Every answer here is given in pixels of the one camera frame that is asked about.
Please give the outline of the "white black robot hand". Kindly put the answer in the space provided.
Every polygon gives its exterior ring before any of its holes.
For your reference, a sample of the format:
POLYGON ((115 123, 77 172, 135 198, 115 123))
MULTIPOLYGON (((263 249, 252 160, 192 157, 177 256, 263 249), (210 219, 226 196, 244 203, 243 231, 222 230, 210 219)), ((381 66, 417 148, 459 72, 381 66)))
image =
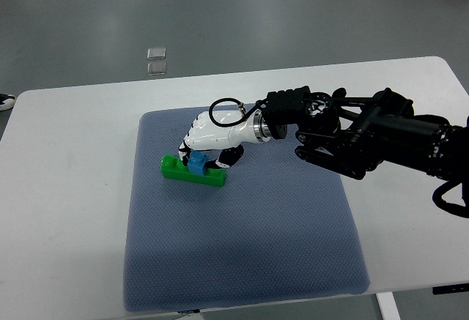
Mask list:
POLYGON ((205 111, 192 122, 179 147, 179 157, 186 165, 192 151, 218 150, 218 158, 207 162, 207 167, 230 168, 244 154, 242 143, 260 144, 270 138, 259 110, 251 115, 239 110, 205 111))

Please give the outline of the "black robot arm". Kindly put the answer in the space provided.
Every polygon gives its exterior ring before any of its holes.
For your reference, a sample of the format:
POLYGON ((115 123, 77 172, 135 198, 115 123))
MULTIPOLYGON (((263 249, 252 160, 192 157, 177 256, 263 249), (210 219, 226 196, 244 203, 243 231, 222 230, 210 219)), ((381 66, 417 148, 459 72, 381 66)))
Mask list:
POLYGON ((468 127, 442 116, 416 115, 413 102, 386 88, 372 97, 347 97, 309 87, 270 92, 258 100, 268 135, 283 139, 290 124, 300 146, 295 154, 353 179, 362 179, 383 161, 444 183, 432 194, 435 205, 468 217, 468 127))

